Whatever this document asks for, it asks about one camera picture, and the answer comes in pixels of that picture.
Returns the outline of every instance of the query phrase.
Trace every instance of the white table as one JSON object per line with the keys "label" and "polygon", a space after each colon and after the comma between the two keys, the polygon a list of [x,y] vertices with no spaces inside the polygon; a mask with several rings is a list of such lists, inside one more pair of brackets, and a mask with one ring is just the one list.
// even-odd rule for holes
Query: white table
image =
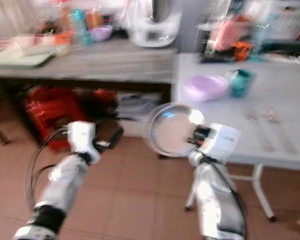
{"label": "white table", "polygon": [[[195,75],[225,76],[235,68],[247,69],[256,74],[255,82],[244,98],[223,98],[210,102],[191,100],[185,91],[187,80]],[[221,123],[241,131],[241,138],[233,155],[232,163],[254,165],[252,176],[233,176],[233,178],[252,181],[253,188],[268,218],[273,219],[273,211],[261,188],[260,178],[263,166],[300,170],[300,66],[294,63],[277,62],[239,62],[198,64],[194,53],[183,53],[177,57],[177,82],[172,98],[175,102],[199,109],[207,123]],[[287,153],[279,140],[275,127],[262,115],[270,108],[282,118],[281,126],[294,143],[296,154]],[[268,139],[275,147],[274,152],[265,151],[255,134],[253,123],[246,120],[245,113],[257,112],[259,122]]]}

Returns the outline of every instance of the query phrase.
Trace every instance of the metal plate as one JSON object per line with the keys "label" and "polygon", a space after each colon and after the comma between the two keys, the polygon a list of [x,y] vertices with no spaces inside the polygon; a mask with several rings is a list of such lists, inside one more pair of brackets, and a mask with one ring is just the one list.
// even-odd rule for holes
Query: metal plate
{"label": "metal plate", "polygon": [[167,103],[150,115],[145,132],[147,144],[157,153],[168,157],[184,157],[196,148],[187,143],[198,124],[204,123],[202,113],[189,106]]}

